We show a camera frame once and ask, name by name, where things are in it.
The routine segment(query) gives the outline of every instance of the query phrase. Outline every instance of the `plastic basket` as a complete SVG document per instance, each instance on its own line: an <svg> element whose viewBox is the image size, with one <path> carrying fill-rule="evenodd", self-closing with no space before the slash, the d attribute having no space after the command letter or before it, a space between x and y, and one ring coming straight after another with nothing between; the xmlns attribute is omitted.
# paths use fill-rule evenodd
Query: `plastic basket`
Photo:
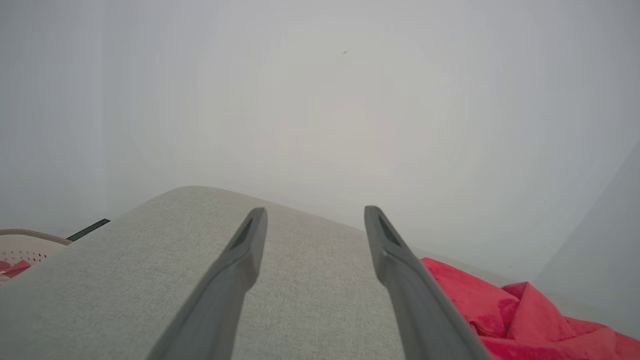
<svg viewBox="0 0 640 360"><path fill-rule="evenodd" d="M26 260L31 266L64 249L71 241L23 229L0 230L0 261L11 266Z"/></svg>

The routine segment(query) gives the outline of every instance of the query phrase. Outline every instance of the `red cloth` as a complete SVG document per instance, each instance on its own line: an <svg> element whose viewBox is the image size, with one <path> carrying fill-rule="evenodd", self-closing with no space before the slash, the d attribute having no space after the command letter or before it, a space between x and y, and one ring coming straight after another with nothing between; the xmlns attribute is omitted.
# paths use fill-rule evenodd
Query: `red cloth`
<svg viewBox="0 0 640 360"><path fill-rule="evenodd" d="M12 279L27 270L30 266L31 265L24 260L20 260L19 263L13 266L7 262L0 261L0 274Z"/></svg>
<svg viewBox="0 0 640 360"><path fill-rule="evenodd" d="M562 316L528 282L498 288L433 259L422 264L496 360L640 359L640 341Z"/></svg>

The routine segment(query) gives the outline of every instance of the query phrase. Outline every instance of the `red fabric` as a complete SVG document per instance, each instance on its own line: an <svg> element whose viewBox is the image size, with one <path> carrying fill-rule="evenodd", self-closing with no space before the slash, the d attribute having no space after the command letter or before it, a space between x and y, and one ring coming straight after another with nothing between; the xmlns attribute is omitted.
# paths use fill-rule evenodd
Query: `red fabric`
<svg viewBox="0 0 640 360"><path fill-rule="evenodd" d="M20 275L23 271L27 270L31 266L24 260L20 260L19 263L10 267L6 267L6 265L9 264L5 263L4 261L0 261L0 274L3 274L10 279Z"/></svg>
<svg viewBox="0 0 640 360"><path fill-rule="evenodd" d="M595 322L562 316L528 282L498 288L424 258L458 311L495 360L640 359L640 341Z"/></svg>

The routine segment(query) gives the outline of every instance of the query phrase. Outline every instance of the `gray upholstery fabric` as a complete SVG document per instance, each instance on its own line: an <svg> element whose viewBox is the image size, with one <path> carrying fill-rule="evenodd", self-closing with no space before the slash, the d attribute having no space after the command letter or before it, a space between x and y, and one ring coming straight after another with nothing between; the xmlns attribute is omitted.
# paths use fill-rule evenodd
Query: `gray upholstery fabric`
<svg viewBox="0 0 640 360"><path fill-rule="evenodd" d="M267 240L234 359L402 359L364 232L216 188L152 199L0 288L3 359L144 359L246 214Z"/></svg>

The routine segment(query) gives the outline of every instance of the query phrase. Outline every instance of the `black strip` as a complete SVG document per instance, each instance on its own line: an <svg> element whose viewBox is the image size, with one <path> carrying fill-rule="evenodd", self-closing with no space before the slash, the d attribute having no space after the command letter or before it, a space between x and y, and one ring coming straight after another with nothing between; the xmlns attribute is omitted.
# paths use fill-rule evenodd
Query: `black strip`
<svg viewBox="0 0 640 360"><path fill-rule="evenodd" d="M84 235L87 235L88 233L92 232L93 230L96 230L100 226L108 223L109 221L110 220L107 220L107 219L103 218L102 220L98 221L97 223L95 223L95 224L93 224L93 225L91 225L89 227L86 227L86 228L78 231L77 233L69 236L67 238L67 240L76 241L76 240L80 239L81 237L83 237Z"/></svg>

